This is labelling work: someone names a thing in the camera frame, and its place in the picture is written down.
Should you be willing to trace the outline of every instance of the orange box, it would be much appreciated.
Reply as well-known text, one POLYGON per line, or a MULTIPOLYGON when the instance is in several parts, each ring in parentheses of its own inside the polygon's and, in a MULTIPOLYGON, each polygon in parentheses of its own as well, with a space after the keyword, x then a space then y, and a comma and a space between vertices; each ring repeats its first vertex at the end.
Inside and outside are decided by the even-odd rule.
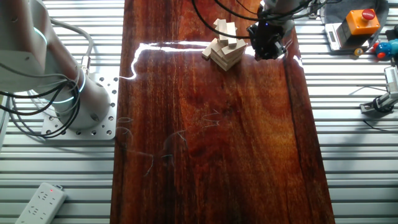
POLYGON ((362 20, 362 10, 352 10, 346 16, 349 30, 353 35, 374 34, 379 28, 380 23, 377 16, 370 21, 362 20))

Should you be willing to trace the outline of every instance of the toy figure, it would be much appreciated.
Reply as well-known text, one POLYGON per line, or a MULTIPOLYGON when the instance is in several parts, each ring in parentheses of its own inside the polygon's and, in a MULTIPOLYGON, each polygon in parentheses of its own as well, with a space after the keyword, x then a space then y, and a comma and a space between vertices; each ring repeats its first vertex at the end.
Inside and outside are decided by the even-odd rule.
POLYGON ((373 49, 379 59, 389 59, 398 55, 398 39, 389 42, 375 43, 373 49))

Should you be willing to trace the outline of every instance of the metal mounting plate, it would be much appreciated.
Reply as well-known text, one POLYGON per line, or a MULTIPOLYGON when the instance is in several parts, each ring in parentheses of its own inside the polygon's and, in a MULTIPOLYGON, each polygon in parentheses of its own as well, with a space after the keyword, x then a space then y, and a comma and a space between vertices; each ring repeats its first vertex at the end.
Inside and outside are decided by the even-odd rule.
MULTIPOLYGON (((97 126, 94 126, 86 130, 67 130, 65 134, 61 134, 49 141, 54 140, 110 140, 115 137, 116 132, 116 113, 118 108, 118 90, 119 90, 119 74, 107 75, 92 73, 89 74, 89 78, 99 84, 103 85, 111 98, 111 106, 105 119, 100 122, 97 126)), ((42 134, 45 134, 48 130, 55 131, 60 127, 62 123, 59 119, 51 118, 47 115, 44 116, 44 123, 42 134)))

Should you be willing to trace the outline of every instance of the jenga block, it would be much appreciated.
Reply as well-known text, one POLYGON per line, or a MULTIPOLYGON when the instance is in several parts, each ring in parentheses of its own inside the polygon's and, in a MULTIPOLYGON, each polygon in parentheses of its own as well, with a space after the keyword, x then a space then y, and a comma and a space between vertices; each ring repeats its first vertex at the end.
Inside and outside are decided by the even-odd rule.
POLYGON ((209 60, 210 58, 210 54, 211 54, 211 48, 215 45, 217 45, 217 38, 214 38, 213 41, 211 41, 211 43, 204 49, 204 51, 201 53, 201 56, 206 59, 209 60))
POLYGON ((220 51, 218 52, 218 55, 219 55, 220 57, 222 57, 224 60, 230 61, 230 60, 235 59, 237 56, 244 54, 244 50, 245 50, 245 49, 246 49, 246 48, 243 48, 243 49, 240 49, 240 50, 236 50, 236 51, 234 51, 232 54, 229 54, 229 55, 225 55, 225 54, 223 53, 223 51, 220 50, 220 51))
POLYGON ((211 53, 210 55, 211 59, 217 63, 218 66, 220 66, 224 71, 228 71, 232 66, 234 66, 236 63, 238 63, 242 58, 243 55, 239 55, 237 58, 235 58, 232 62, 226 63, 220 59, 220 57, 217 54, 211 53))
POLYGON ((216 32, 214 32, 214 35, 216 35, 216 37, 217 37, 217 38, 219 38, 219 37, 220 37, 220 35, 219 35, 219 34, 217 34, 216 32))
MULTIPOLYGON (((225 19, 218 20, 218 31, 223 32, 225 34, 228 32, 226 29, 226 20, 225 19)), ((228 38, 226 36, 220 35, 219 40, 222 44, 225 44, 225 45, 228 44, 228 38)))
POLYGON ((221 51, 221 49, 222 49, 223 47, 225 47, 225 45, 222 44, 222 43, 219 43, 219 42, 217 41, 217 44, 211 46, 211 51, 217 54, 217 52, 221 51))
POLYGON ((214 21, 213 27, 218 27, 218 21, 219 21, 219 19, 216 19, 216 21, 214 21))
POLYGON ((221 50, 226 56, 229 56, 230 54, 233 54, 235 52, 239 52, 239 50, 244 49, 246 47, 246 43, 244 40, 240 39, 236 43, 235 48, 231 48, 229 46, 223 47, 221 50))
POLYGON ((232 62, 230 62, 228 64, 228 66, 226 67, 227 70, 229 70, 232 66, 234 66, 236 63, 238 63, 240 60, 242 60, 243 55, 240 55, 239 57, 237 57, 236 59, 234 59, 232 62))
POLYGON ((214 54, 212 54, 210 57, 211 57, 211 59, 212 59, 218 66, 220 66, 224 71, 227 71, 227 66, 224 65, 223 63, 221 63, 221 62, 215 57, 214 54))
POLYGON ((234 52, 233 54, 229 54, 228 56, 225 56, 222 50, 217 52, 218 55, 225 61, 226 63, 230 63, 233 60, 235 60, 237 57, 241 56, 244 53, 244 49, 239 50, 238 52, 234 52))
MULTIPOLYGON (((236 35, 236 30, 235 30, 235 23, 234 22, 228 22, 226 24, 226 31, 229 35, 236 35)), ((236 47, 236 38, 228 37, 228 46, 231 48, 236 47)))

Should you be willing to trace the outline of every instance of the white power strip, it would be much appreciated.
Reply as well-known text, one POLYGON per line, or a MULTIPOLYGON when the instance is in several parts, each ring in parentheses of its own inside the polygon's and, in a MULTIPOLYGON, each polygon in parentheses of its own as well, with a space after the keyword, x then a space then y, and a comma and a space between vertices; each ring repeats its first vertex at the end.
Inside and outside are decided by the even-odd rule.
POLYGON ((16 224, 50 224, 66 197, 61 186, 41 184, 16 224))

